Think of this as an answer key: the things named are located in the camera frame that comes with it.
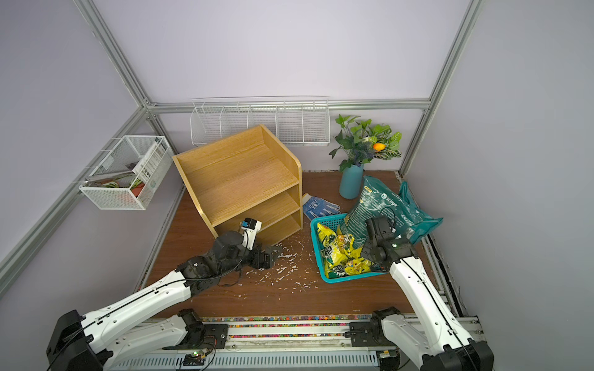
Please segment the yellow green bag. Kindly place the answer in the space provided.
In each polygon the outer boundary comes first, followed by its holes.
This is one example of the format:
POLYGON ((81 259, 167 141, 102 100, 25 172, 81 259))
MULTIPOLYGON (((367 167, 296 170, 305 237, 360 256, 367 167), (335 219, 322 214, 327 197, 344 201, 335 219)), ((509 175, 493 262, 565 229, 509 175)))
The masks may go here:
POLYGON ((355 238, 352 234, 339 234, 332 236, 325 250, 326 261, 332 265, 342 264, 360 257, 360 248, 355 247, 355 238))
POLYGON ((338 244, 338 236, 331 228, 318 223, 317 224, 317 236, 323 248, 334 248, 338 244))

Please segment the large green fertilizer bag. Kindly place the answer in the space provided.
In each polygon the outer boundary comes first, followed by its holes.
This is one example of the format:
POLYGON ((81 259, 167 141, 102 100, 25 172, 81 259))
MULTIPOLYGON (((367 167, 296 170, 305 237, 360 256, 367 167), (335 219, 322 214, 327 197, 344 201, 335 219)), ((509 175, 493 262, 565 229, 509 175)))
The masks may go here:
POLYGON ((386 216, 397 236, 411 236, 408 229, 413 222, 407 216, 404 200, 379 179, 365 176, 359 200, 338 227, 339 234, 351 235, 354 238, 354 248, 363 247, 368 239, 365 222, 376 216, 386 216))

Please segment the yellow bag top back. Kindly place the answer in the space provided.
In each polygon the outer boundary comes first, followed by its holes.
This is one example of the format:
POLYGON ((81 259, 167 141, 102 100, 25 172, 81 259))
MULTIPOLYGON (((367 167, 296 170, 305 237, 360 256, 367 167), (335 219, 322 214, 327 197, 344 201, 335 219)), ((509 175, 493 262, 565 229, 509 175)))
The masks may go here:
POLYGON ((324 258, 324 271, 329 279, 343 278, 347 275, 345 271, 345 263, 348 257, 340 252, 331 253, 324 258))

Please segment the green orange fertilizer bag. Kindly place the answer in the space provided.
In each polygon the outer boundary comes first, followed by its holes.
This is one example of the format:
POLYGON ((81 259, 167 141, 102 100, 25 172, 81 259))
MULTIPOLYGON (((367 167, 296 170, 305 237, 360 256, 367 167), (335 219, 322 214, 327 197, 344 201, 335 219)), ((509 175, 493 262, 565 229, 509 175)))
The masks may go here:
POLYGON ((394 228, 397 234, 410 240, 412 244, 419 242, 442 224, 442 218, 435 218, 421 210, 414 200, 407 182, 403 182, 396 199, 394 228))

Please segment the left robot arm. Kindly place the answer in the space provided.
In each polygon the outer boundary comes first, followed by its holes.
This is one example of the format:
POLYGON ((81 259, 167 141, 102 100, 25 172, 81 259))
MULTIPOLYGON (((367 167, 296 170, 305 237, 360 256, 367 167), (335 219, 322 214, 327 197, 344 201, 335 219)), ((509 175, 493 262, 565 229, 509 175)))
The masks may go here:
POLYGON ((220 337, 206 330, 192 309, 150 326, 142 323, 169 307, 198 296, 244 267, 270 269, 279 246, 263 246, 255 233, 217 237, 205 254, 180 264, 154 284, 103 309, 62 315, 46 349, 50 370, 108 370, 156 349, 214 350, 220 337))

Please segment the teal plastic basket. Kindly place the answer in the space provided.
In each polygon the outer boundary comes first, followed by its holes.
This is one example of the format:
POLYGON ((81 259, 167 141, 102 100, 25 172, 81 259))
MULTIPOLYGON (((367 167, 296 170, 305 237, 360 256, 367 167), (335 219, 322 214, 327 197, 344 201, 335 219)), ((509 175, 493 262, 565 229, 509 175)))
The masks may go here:
POLYGON ((372 266, 370 273, 366 273, 366 274, 362 274, 362 275, 355 275, 355 276, 347 276, 346 275, 343 278, 337 278, 337 279, 329 279, 326 277, 325 271, 324 271, 324 258, 326 257, 326 254, 325 254, 326 248, 322 247, 320 240, 317 236, 317 224, 321 223, 321 224, 331 228, 332 230, 334 230, 336 232, 337 235, 339 235, 338 227, 340 226, 340 224, 342 224, 345 216, 346 216, 346 213, 332 215, 332 216, 323 216, 323 217, 318 217, 310 222, 313 249, 314 249, 316 263, 317 263, 317 267, 320 271, 321 278, 323 278, 323 281, 325 281, 326 283, 337 284, 337 283, 343 283, 343 282, 348 282, 348 281, 354 281, 354 280, 362 279, 362 278, 372 278, 372 277, 376 277, 379 275, 383 275, 384 272, 381 272, 379 270, 374 270, 374 267, 372 266))

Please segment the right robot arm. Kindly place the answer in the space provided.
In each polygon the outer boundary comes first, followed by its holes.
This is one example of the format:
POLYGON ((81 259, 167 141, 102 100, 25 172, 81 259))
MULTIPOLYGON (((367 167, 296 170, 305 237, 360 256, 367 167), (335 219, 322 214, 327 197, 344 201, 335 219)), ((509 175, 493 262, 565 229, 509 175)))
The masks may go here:
POLYGON ((413 328, 394 307, 374 313, 371 330, 396 345, 420 370, 492 370, 494 355, 476 341, 449 310, 428 278, 412 243, 391 230, 386 216, 365 221, 362 258, 386 270, 404 292, 423 331, 413 328))

